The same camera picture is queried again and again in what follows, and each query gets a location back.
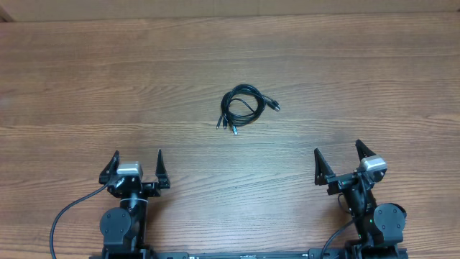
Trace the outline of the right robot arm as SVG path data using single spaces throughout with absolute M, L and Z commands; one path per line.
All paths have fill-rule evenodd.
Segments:
M 398 245 L 403 241 L 407 212 L 399 204 L 378 204 L 372 188 L 387 172 L 384 158 L 371 151 L 361 140 L 355 142 L 359 165 L 351 173 L 336 175 L 321 151 L 314 150 L 315 185 L 328 186 L 328 195 L 344 197 L 351 220 L 332 234 L 319 249 L 309 250 L 316 258 L 407 258 L 408 252 Z M 358 238 L 343 248 L 331 243 L 354 225 Z

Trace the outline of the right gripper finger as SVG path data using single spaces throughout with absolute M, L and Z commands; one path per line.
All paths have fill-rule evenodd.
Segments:
M 328 180 L 335 176 L 335 173 L 332 171 L 330 165 L 326 162 L 324 156 L 318 148 L 314 150 L 314 158 L 316 164 L 315 185 L 326 185 Z
M 376 155 L 360 139 L 356 140 L 355 147 L 360 160 Z

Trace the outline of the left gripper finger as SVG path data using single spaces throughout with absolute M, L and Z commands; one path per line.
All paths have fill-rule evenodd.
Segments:
M 98 182 L 100 184 L 107 184 L 110 181 L 111 177 L 116 174 L 116 169 L 119 166 L 119 159 L 119 151 L 116 150 L 114 155 L 110 159 L 109 163 L 99 174 Z
M 157 165 L 156 165 L 155 175 L 157 177 L 157 180 L 158 180 L 157 183 L 160 189 L 170 188 L 170 179 L 168 177 L 168 174 L 165 168 L 161 150 L 158 150 L 158 154 L 157 154 Z

